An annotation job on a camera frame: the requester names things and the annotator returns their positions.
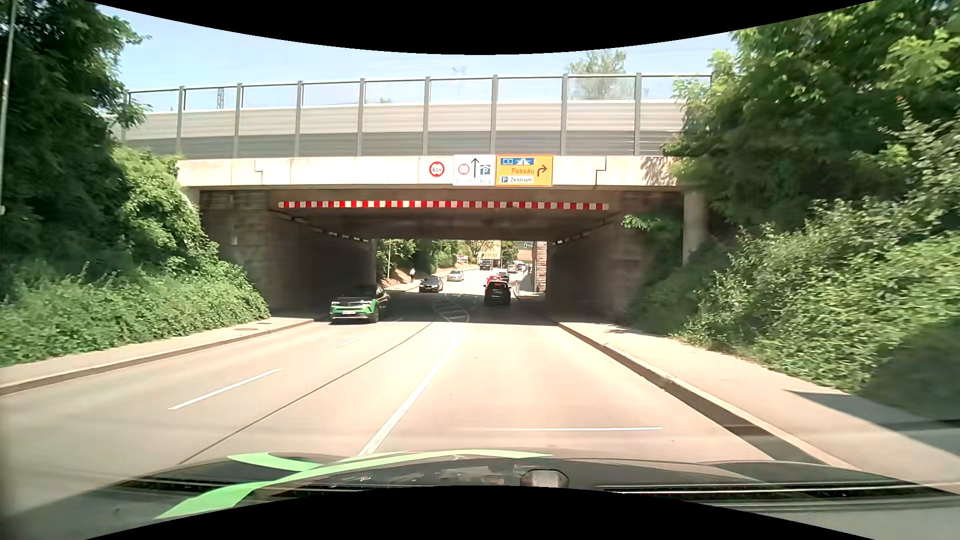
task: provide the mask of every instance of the bridge pillar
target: bridge pillar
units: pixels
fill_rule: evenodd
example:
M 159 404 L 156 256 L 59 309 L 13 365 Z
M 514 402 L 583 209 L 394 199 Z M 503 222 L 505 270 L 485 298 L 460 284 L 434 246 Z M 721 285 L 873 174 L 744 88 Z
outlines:
M 247 272 L 273 314 L 322 313 L 356 284 L 374 283 L 374 242 L 318 233 L 269 208 L 263 190 L 204 191 L 204 231 Z
M 699 191 L 684 192 L 684 264 L 707 238 L 707 199 Z
M 651 260 L 643 232 L 619 222 L 550 246 L 546 302 L 559 312 L 589 312 L 624 323 Z

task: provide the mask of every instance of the concrete bridge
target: concrete bridge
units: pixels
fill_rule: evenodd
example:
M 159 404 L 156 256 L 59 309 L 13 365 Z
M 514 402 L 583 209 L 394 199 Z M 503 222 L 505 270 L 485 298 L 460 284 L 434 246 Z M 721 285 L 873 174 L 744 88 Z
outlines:
M 635 81 L 637 96 L 641 78 Z M 564 89 L 568 76 L 561 77 Z M 547 300 L 621 313 L 651 262 L 623 216 L 684 198 L 684 254 L 706 212 L 682 193 L 660 147 L 683 126 L 669 100 L 424 102 L 148 114 L 128 144 L 180 153 L 180 183 L 225 258 L 243 265 L 274 310 L 321 304 L 331 283 L 373 279 L 377 238 L 535 238 Z M 456 156 L 545 157 L 548 185 L 456 185 Z

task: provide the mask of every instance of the red and white striped bar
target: red and white striped bar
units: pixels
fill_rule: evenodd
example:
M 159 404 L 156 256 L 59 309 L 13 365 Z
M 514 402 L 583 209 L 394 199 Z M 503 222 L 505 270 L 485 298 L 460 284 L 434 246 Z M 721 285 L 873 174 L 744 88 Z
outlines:
M 545 209 L 609 210 L 607 203 L 531 203 L 522 201 L 284 201 L 282 209 Z

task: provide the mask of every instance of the black car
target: black car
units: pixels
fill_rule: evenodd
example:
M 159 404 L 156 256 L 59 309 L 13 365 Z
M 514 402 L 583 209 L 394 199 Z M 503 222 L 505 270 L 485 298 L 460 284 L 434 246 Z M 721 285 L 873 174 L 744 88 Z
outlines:
M 427 276 L 420 282 L 420 292 L 440 292 L 444 290 L 444 282 L 437 276 Z
M 487 285 L 483 295 L 483 303 L 490 305 L 510 305 L 510 285 L 507 282 L 495 281 Z

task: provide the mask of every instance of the street lamp pole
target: street lamp pole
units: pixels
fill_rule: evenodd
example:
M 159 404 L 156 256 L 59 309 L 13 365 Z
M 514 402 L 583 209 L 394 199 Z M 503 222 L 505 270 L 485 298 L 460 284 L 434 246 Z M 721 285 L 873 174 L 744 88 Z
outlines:
M 3 66 L 3 96 L 0 97 L 0 216 L 7 213 L 3 206 L 3 161 L 4 148 L 7 146 L 7 105 L 10 103 L 10 71 L 13 62 L 13 32 L 16 28 L 16 5 L 19 0 L 11 0 L 10 30 L 7 34 L 7 57 Z

